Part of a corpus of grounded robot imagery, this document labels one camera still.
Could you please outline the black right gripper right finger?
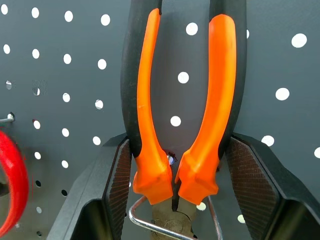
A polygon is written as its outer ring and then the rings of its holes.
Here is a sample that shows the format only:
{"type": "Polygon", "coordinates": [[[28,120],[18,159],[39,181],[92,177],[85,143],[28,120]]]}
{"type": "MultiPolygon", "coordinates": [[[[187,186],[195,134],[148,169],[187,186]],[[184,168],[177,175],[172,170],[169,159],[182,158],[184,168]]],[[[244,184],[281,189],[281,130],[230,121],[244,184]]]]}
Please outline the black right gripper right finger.
{"type": "Polygon", "coordinates": [[[225,157],[252,240],[320,240],[320,202],[266,144],[235,133],[225,157]]]}

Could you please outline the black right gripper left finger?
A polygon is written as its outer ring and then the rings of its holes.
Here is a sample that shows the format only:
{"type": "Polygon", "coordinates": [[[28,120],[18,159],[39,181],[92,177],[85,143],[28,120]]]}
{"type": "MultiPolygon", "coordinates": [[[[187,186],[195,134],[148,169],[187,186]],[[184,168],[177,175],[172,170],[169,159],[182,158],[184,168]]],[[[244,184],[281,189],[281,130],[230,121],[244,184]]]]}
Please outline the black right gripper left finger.
{"type": "Polygon", "coordinates": [[[74,181],[46,240],[121,240],[131,164],[127,135],[110,138],[74,181]]]}

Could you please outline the orange and black pliers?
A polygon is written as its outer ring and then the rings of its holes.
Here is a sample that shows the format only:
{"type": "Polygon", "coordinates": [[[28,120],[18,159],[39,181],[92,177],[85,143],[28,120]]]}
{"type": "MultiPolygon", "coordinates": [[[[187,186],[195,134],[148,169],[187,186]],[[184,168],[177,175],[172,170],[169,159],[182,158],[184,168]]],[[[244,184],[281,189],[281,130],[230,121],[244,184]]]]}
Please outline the orange and black pliers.
{"type": "Polygon", "coordinates": [[[137,165],[133,190],[151,206],[179,199],[196,206],[218,192],[216,172],[234,131],[247,63],[247,1],[210,0],[208,87],[197,137],[176,174],[158,141],[151,108],[151,73],[163,0],[131,0],[122,53],[120,95],[124,126],[137,165]]]}

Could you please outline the silver pegboard hook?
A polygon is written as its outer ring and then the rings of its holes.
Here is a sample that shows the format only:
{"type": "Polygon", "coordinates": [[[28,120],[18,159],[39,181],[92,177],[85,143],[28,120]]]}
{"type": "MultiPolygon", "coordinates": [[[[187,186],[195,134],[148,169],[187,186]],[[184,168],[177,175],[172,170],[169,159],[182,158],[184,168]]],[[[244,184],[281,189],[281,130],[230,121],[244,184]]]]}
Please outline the silver pegboard hook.
{"type": "Polygon", "coordinates": [[[12,123],[15,121],[15,116],[13,113],[9,113],[7,115],[7,118],[3,118],[3,119],[0,119],[0,125],[2,124],[9,124],[9,123],[12,123]]]}

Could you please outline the dark grey pegboard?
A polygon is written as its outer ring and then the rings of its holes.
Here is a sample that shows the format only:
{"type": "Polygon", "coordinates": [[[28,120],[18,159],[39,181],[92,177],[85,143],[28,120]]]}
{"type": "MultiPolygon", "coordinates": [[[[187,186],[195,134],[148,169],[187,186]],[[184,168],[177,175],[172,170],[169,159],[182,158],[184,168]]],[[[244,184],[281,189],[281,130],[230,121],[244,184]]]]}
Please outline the dark grey pegboard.
{"type": "MultiPolygon", "coordinates": [[[[210,0],[163,0],[151,101],[181,158],[208,85],[210,0]]],[[[0,119],[26,157],[29,199],[1,240],[46,240],[77,177],[124,133],[121,58],[131,0],[0,0],[0,119]]],[[[270,146],[320,201],[320,0],[247,0],[247,71],[235,132],[270,146]]]]}

